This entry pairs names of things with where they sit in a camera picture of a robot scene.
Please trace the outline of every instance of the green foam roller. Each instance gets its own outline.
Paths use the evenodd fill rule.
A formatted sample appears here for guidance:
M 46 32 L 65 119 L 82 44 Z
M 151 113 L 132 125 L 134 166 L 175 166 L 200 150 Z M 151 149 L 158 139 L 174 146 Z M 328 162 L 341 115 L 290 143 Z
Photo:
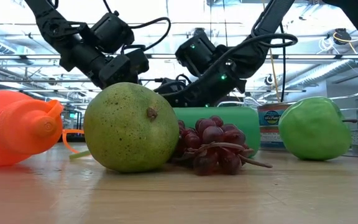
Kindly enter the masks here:
M 248 107 L 205 107 L 205 108 L 174 108 L 177 118 L 184 121 L 186 127 L 194 128 L 200 118 L 218 115 L 225 124 L 236 125 L 245 135 L 246 143 L 255 150 L 260 146 L 259 117 L 255 110 Z

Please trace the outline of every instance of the can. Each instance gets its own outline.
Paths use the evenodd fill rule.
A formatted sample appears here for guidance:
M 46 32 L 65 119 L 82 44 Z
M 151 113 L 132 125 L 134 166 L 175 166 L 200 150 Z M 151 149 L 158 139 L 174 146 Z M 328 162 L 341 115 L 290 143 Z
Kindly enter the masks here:
M 290 106 L 291 104 L 289 103 L 272 103 L 258 106 L 261 150 L 286 151 L 278 132 L 278 122 L 284 111 Z

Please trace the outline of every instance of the apple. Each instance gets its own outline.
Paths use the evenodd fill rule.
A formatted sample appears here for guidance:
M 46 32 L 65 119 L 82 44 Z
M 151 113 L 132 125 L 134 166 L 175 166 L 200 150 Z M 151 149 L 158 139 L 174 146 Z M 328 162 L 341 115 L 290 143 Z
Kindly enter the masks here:
M 325 161 L 345 154 L 351 131 L 339 107 L 329 98 L 311 97 L 291 105 L 278 122 L 286 149 L 303 160 Z

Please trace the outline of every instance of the red grape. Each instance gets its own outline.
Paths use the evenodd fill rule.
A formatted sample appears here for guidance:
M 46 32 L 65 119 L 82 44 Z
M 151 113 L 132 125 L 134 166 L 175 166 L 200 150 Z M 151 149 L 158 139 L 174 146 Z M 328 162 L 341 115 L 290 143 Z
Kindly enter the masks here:
M 246 136 L 241 130 L 232 129 L 223 134 L 223 141 L 243 146 L 246 141 Z
M 220 127 L 209 126 L 204 130 L 203 143 L 208 144 L 221 141 L 223 141 L 223 130 Z
M 234 125 L 234 124 L 224 124 L 224 125 L 221 126 L 221 128 L 222 128 L 222 130 L 224 132 L 229 131 L 229 130 L 233 130 L 233 129 L 238 129 L 237 126 Z
M 204 119 L 200 122 L 200 125 L 198 126 L 197 132 L 200 136 L 203 135 L 204 130 L 210 126 L 216 126 L 215 122 L 211 119 Z
M 200 125 L 200 122 L 202 122 L 203 120 L 205 120 L 205 119 L 201 118 L 201 119 L 197 120 L 196 126 L 195 126 L 196 130 L 198 130 L 198 126 Z
M 185 128 L 182 126 L 179 126 L 179 134 L 182 135 L 183 132 L 185 132 Z
M 197 134 L 196 130 L 194 130 L 193 128 L 186 128 L 186 129 L 182 132 L 181 136 L 185 138 L 185 137 L 186 137 L 188 134 L 190 134 L 190 133 L 195 133 L 195 134 Z
M 214 115 L 214 116 L 210 117 L 210 119 L 213 120 L 215 122 L 216 126 L 218 126 L 218 127 L 221 127 L 223 125 L 223 120 L 219 116 Z
M 195 133 L 189 133 L 185 137 L 185 143 L 187 147 L 192 149 L 198 149 L 201 146 L 201 139 Z
M 228 150 L 219 151 L 219 166 L 224 174 L 238 174 L 242 167 L 241 159 Z
M 182 121 L 182 120 L 178 120 L 178 124 L 179 124 L 179 127 L 183 127 L 183 128 L 186 127 L 186 126 L 185 126 L 185 122 Z
M 197 175 L 210 175 L 218 163 L 218 154 L 214 151 L 205 155 L 198 155 L 193 161 L 193 168 Z
M 182 137 L 179 137 L 179 141 L 177 143 L 176 152 L 184 153 L 186 149 L 185 140 Z

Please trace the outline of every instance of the orange plastic bottle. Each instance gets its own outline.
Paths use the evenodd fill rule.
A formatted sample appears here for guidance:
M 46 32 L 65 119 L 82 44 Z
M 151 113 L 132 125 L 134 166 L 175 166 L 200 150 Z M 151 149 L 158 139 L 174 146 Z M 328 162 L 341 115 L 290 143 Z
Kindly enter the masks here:
M 35 100 L 23 93 L 0 91 L 0 166 L 9 166 L 50 149 L 62 135 L 57 101 Z

